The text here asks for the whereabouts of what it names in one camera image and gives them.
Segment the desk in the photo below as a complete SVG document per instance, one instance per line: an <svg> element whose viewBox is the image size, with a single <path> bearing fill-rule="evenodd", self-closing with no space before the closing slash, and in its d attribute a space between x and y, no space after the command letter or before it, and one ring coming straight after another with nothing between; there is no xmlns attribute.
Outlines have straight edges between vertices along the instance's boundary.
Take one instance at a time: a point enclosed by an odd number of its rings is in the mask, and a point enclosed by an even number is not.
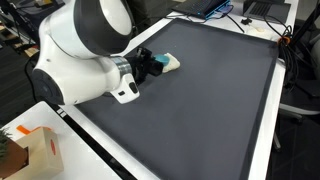
<svg viewBox="0 0 320 180"><path fill-rule="evenodd" d="M295 15L297 12L298 0L287 0L287 3L291 3L291 10L289 12L288 20L286 24L294 25ZM241 16L242 6L240 3L233 3L235 8L230 16L235 19L236 22L240 22L243 17ZM148 30L141 33L139 36L134 38L128 48L119 55L125 55L130 52L133 48L139 45L141 42L148 39L155 32L160 30L170 20L163 19L150 27ZM253 23L257 27L262 27L269 29L265 22L253 20ZM229 19L224 18L221 20L210 20L205 25L214 26L222 29L227 29L230 31L241 32L238 27ZM283 31L284 27L281 25L274 25L278 31ZM247 31L250 27L241 27ZM255 152L253 155L253 160L251 164L251 170L249 179L259 180L265 179L268 160L271 150L272 138L276 123L276 117L280 102L280 95L282 90L282 84L284 79L285 68L280 61L274 70L273 79L270 85L270 90L268 93L268 99L264 109L264 114L260 126L260 131L257 139L257 144ZM77 108L74 106L62 106L61 107L67 114L69 114L79 125L83 127L89 134L91 134L98 143L101 144L115 159L117 159L125 168L127 168L137 179L158 179L153 173L147 170L140 162L134 159L130 154L128 154L123 148L121 148L114 140L112 140L108 135L106 135L102 130L100 130L96 125L94 125L87 117L85 117Z"/></svg>
<svg viewBox="0 0 320 180"><path fill-rule="evenodd" d="M13 140L24 136L16 130L19 125L27 129L47 126L58 135L64 171L52 180L121 179L45 102L36 104L4 126Z"/></svg>

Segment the sponge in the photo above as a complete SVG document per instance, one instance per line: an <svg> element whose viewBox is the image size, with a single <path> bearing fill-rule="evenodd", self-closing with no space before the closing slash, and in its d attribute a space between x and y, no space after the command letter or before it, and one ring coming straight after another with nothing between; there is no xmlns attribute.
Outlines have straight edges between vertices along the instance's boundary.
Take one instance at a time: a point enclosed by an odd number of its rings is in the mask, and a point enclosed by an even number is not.
<svg viewBox="0 0 320 180"><path fill-rule="evenodd" d="M169 63L163 67L163 73L167 73L180 67L180 62L174 56L172 56L170 53L164 55L169 58Z"/></svg>

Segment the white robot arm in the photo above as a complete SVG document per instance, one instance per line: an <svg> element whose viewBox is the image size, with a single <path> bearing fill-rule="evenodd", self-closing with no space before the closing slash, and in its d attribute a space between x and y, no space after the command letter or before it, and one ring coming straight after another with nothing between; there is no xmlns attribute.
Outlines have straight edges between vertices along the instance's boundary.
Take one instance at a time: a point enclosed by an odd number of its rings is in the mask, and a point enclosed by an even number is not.
<svg viewBox="0 0 320 180"><path fill-rule="evenodd" d="M122 52L131 38L120 0L70 0L41 24L35 88L49 102L78 104L110 92L120 103L139 97Z"/></svg>

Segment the brown box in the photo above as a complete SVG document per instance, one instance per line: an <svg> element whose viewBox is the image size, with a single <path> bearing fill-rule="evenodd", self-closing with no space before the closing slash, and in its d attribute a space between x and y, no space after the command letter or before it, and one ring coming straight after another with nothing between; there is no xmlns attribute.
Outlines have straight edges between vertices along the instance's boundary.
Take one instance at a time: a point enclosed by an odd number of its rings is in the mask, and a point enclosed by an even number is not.
<svg viewBox="0 0 320 180"><path fill-rule="evenodd" d="M29 165L6 180L45 180L63 171L57 135L45 128L39 128L16 141L28 148Z"/></svg>

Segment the white table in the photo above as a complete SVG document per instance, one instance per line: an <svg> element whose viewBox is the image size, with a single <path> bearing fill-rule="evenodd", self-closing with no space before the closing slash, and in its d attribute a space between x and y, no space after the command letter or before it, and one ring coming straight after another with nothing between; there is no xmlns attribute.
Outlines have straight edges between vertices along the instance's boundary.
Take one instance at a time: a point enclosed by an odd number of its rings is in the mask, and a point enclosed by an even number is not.
<svg viewBox="0 0 320 180"><path fill-rule="evenodd" d="M24 136L16 130L19 125L29 130L38 126L46 126L58 135L64 171L52 180L121 180L45 102L36 104L4 126L8 128L8 133L12 134L13 140Z"/></svg>
<svg viewBox="0 0 320 180"><path fill-rule="evenodd" d="M286 0L287 3L291 4L291 9L287 19L287 25L294 25L297 7L299 0ZM242 4L232 3L234 5L234 10L229 15L240 24L241 19L244 17L242 14ZM178 15L179 13L173 12L170 15ZM162 27L168 24L171 20L163 19L141 33L139 36L135 37L130 41L127 49L119 55L125 55L134 49L141 42L148 39L154 33L159 31ZM271 23L275 29L279 32L284 31L282 25ZM238 33L242 33L240 29L228 18L223 18L220 20L209 20L205 25L218 27ZM267 24L263 21L253 20L253 25L255 27L264 28L265 30L270 30ZM249 26L240 26L248 32L250 30ZM273 33L272 39L277 40L278 36ZM261 121L260 131L256 143L256 148L253 155L253 160L251 164L249 179L250 180L263 180L266 177L268 161L272 146L272 139L276 124L276 118L278 113L278 107L280 102L280 96L282 91L282 85L284 80L285 67L279 60L276 64L273 78L270 85L270 90L268 93L268 98L266 101L266 106L264 109L264 114ZM95 124L93 124L86 116L84 116L76 107L74 106L62 106L61 107L67 114L69 114L84 130L86 130L95 140L104 147L115 159L117 159L128 171L130 171L137 179L158 179L152 172L150 172L146 167L138 162L134 157L132 157L128 152L126 152L122 147L120 147L113 139L111 139L107 134L99 129Z"/></svg>

